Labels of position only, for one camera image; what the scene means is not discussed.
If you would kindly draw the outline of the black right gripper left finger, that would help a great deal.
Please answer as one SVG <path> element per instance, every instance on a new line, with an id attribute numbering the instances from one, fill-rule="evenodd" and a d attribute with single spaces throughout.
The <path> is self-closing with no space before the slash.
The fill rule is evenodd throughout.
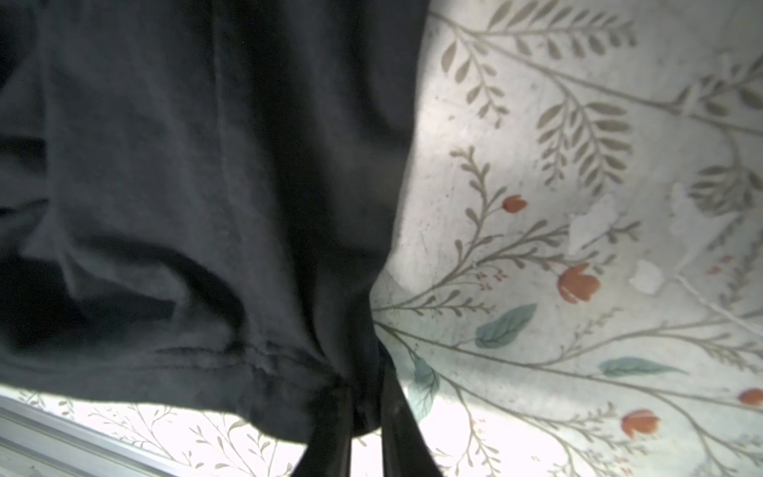
<path id="1" fill-rule="evenodd" d="M 331 391 L 320 409 L 308 445 L 292 477 L 348 477 L 351 470 L 354 407 L 347 388 Z"/>

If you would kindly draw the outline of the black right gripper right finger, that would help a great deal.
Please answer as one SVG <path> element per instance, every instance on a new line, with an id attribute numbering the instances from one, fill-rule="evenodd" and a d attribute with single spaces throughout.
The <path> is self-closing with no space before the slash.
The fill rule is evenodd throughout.
<path id="1" fill-rule="evenodd" d="M 393 359 L 383 345 L 380 350 L 383 476 L 442 477 L 397 379 Z"/>

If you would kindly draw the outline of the black t-shirt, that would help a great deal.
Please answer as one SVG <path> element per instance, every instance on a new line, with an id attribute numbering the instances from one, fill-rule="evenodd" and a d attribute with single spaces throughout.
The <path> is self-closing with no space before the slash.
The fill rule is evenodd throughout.
<path id="1" fill-rule="evenodd" d="M 5 1 L 1 381 L 380 424 L 425 1 Z"/>

